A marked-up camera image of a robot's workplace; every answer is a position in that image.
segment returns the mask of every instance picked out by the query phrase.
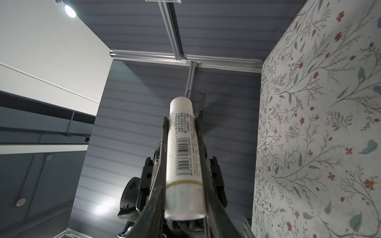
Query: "red flower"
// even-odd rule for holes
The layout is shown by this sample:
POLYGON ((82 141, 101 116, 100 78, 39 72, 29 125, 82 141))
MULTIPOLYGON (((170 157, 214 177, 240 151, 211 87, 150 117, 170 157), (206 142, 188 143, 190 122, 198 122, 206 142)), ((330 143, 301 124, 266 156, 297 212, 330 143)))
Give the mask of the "red flower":
POLYGON ((341 21, 341 19, 344 17, 344 12, 340 12, 339 16, 336 18, 337 21, 341 21))
POLYGON ((332 181, 334 181, 335 175, 332 174, 332 172, 329 172, 328 174, 329 174, 328 178, 331 179, 332 181))
POLYGON ((367 179, 367 180, 365 180, 364 184, 365 184, 366 188, 368 188, 370 190, 374 190, 373 185, 375 184, 375 182, 373 180, 367 179))
POLYGON ((353 153, 352 153, 352 148, 349 148, 349 149, 348 149, 348 147, 347 147, 347 148, 345 148, 345 150, 347 151, 347 152, 346 152, 347 155, 351 155, 351 154, 353 154, 353 153))
POLYGON ((288 230, 291 232, 292 231, 292 225, 289 222, 287 222, 287 226, 288 226, 288 230))
POLYGON ((337 33, 337 35, 335 36, 335 42, 338 42, 342 36, 343 34, 341 32, 337 33))

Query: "green leaf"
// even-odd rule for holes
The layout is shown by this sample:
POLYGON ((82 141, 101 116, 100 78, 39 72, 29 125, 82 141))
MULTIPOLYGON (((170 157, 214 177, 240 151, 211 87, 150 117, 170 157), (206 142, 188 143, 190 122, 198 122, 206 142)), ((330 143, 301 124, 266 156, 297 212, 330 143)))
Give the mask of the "green leaf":
POLYGON ((303 212, 304 219, 311 220, 314 216, 311 216, 310 214, 303 212))
POLYGON ((381 85, 374 86, 373 91, 381 95, 381 85))
POLYGON ((300 53, 302 53, 303 49, 304 49, 304 45, 305 45, 306 41, 304 41, 302 47, 300 48, 300 53))
POLYGON ((367 155, 369 154, 370 152, 374 151, 377 149, 377 143, 374 141, 374 140, 370 140, 368 141, 368 145, 367 147, 365 147, 364 149, 362 149, 362 151, 359 153, 359 154, 362 154, 362 155, 367 155))
POLYGON ((311 72, 311 70, 314 68, 316 63, 314 63, 308 70, 307 70, 307 73, 311 72))
POLYGON ((325 211, 325 213, 330 214, 331 210, 332 210, 332 204, 331 204, 331 201, 330 201, 328 206, 326 208, 324 208, 324 211, 325 211))
POLYGON ((291 101, 292 101, 292 94, 291 93, 288 93, 288 102, 291 104, 291 101))
POLYGON ((322 7, 323 0, 319 1, 319 6, 317 7, 317 12, 319 13, 320 8, 322 7))
POLYGON ((299 73, 297 73, 295 76, 294 84, 298 81, 298 76, 299 76, 299 73))
POLYGON ((298 166, 302 166, 302 153, 299 152, 298 166))
POLYGON ((300 199, 302 199, 302 197, 300 197, 300 193, 299 193, 299 190, 298 190, 296 187, 293 187, 293 188, 294 188, 294 190, 295 190, 296 194, 299 196, 299 198, 300 198, 300 199))
POLYGON ((361 66, 359 69, 359 72, 357 73, 357 78, 361 81, 361 79, 364 81, 365 80, 365 70, 361 66))
POLYGON ((346 93, 346 91, 348 90, 348 88, 349 88, 349 86, 348 86, 346 89, 344 89, 344 90, 339 94, 339 96, 337 96, 337 98, 341 98, 341 97, 344 95, 344 93, 346 93))
POLYGON ((354 230, 354 232, 358 232, 360 230, 361 223, 362 223, 362 213, 352 217, 351 220, 349 221, 349 226, 354 230))

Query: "barcode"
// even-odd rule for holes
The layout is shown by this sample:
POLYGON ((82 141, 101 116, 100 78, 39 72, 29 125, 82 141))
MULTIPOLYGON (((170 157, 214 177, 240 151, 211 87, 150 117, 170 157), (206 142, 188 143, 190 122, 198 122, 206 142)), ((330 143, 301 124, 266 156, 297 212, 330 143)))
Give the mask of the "barcode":
POLYGON ((176 175, 191 175, 188 138, 176 138, 176 175))

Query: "floral wallpaper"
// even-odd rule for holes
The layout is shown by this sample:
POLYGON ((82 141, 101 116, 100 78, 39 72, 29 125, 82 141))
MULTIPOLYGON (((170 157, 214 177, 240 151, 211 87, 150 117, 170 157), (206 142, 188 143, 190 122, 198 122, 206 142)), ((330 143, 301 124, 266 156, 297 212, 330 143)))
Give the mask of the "floral wallpaper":
POLYGON ((381 1, 308 0, 263 65, 252 231, 381 237, 381 1))

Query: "wire basket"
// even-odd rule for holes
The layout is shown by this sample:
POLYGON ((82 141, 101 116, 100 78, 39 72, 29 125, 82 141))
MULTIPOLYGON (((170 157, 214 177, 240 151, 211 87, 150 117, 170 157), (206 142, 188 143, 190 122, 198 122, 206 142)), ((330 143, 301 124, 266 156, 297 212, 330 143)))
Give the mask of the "wire basket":
POLYGON ((181 0, 146 0, 146 2, 181 3, 181 0))
POLYGON ((188 90, 185 97, 189 98, 193 105, 193 114, 195 117, 199 117, 202 121, 202 116, 205 107, 205 93, 200 93, 192 90, 188 90))

